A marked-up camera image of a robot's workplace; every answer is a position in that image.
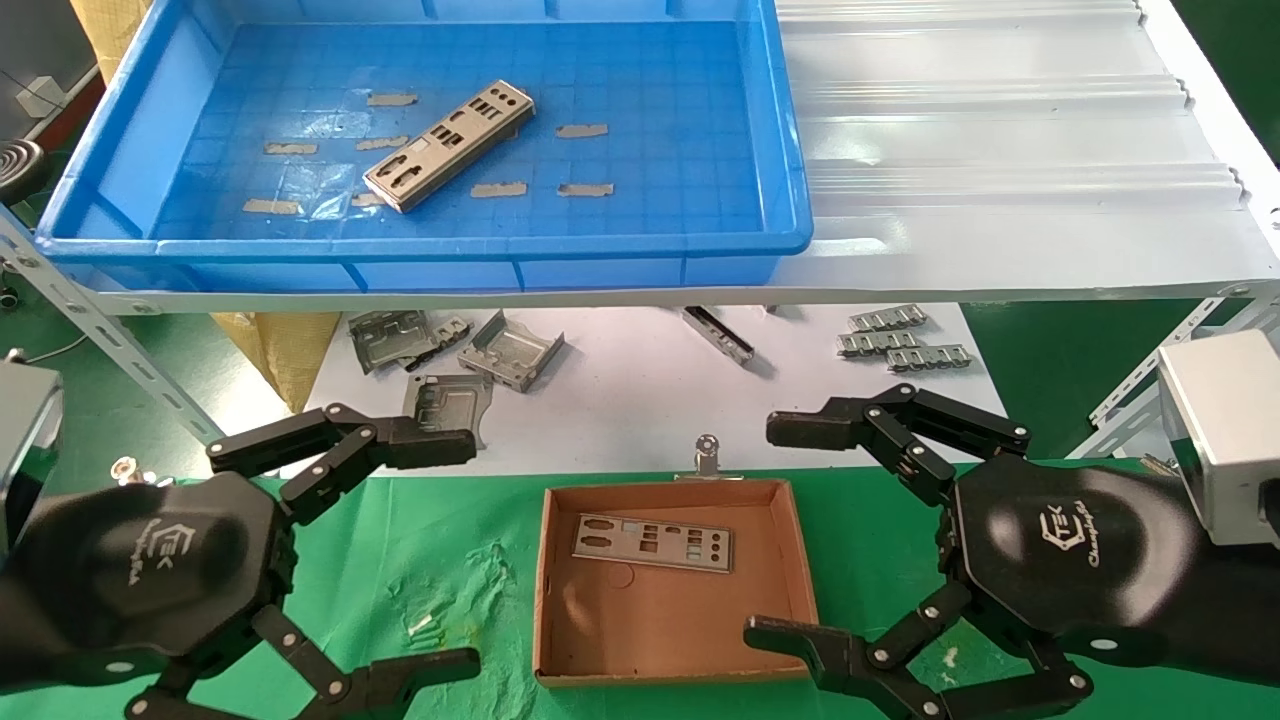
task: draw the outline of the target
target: metal connector strip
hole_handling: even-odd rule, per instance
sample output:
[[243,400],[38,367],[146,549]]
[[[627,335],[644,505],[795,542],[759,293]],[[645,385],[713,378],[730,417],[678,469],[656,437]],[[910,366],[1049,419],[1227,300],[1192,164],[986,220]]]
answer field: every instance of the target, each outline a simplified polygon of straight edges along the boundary
[[973,356],[961,345],[890,350],[884,357],[888,361],[888,369],[895,373],[966,368],[973,363]]
[[900,331],[902,328],[923,325],[928,319],[929,316],[924,314],[924,310],[920,310],[919,305],[911,302],[910,305],[897,305],[854,315],[849,318],[849,329],[855,333]]
[[909,331],[836,336],[836,355],[841,357],[884,355],[890,350],[905,347],[920,347],[920,341],[915,340],[915,334]]

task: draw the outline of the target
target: cardboard box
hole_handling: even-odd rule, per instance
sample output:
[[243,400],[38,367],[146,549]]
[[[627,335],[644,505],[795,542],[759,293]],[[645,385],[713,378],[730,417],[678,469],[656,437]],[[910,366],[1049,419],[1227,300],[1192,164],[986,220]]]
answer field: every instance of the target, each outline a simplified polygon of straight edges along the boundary
[[[728,528],[733,570],[722,575],[573,557],[581,512]],[[534,675],[548,687],[808,674],[794,657],[742,643],[750,615],[818,621],[786,480],[548,489],[535,587]]]

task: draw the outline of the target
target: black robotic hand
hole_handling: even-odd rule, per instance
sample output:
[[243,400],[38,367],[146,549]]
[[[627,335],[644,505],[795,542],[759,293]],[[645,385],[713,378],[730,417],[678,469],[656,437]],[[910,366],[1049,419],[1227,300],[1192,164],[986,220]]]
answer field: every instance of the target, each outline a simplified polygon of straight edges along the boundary
[[[1029,462],[1027,428],[909,384],[774,413],[767,433],[787,447],[865,447],[942,506],[946,582],[879,639],[746,621],[746,644],[805,660],[819,689],[890,717],[1048,717],[1093,691],[1064,653],[1280,685],[1280,552],[1212,544],[1178,478]],[[983,462],[957,479],[915,433]],[[941,693],[919,683],[908,664],[961,618],[1032,674]]]
[[[265,639],[316,691],[300,720],[397,720],[419,689],[480,673],[471,648],[342,673],[282,611],[298,560],[294,525],[379,465],[466,462],[476,454],[470,430],[425,432],[410,418],[330,405],[224,438],[207,454],[215,474],[204,483],[37,502],[0,570],[0,693],[160,673],[125,717],[243,720],[186,697]],[[320,454],[279,501],[248,480]]]

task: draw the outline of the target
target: green tablecloth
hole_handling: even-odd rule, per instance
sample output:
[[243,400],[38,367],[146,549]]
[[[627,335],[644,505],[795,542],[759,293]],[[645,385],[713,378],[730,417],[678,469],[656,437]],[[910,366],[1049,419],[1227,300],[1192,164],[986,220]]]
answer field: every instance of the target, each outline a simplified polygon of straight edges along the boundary
[[[878,469],[755,473],[794,482],[822,620],[877,634],[940,585],[937,511]],[[530,478],[375,478],[298,530],[301,562],[285,611],[339,666],[472,644],[480,678],[424,691],[412,720],[874,719],[867,702],[809,683],[547,691],[531,676],[534,571],[543,491],[669,474]],[[1277,717],[1280,691],[1165,669],[1088,660],[1097,691],[1088,717]],[[961,623],[913,670],[937,689],[1027,666]],[[0,698],[3,719],[119,720],[145,682],[52,688]],[[265,644],[192,700],[257,720],[283,720],[311,696]]]

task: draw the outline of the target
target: blue plastic tray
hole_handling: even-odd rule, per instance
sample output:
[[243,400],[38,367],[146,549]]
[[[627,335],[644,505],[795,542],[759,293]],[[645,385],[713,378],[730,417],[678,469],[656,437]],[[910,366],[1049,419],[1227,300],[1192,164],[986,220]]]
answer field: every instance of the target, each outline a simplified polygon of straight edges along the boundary
[[[407,215],[352,202],[389,152],[358,141],[497,78],[536,104],[518,137]],[[812,232],[772,0],[157,0],[37,240],[131,290],[509,292],[759,284]]]

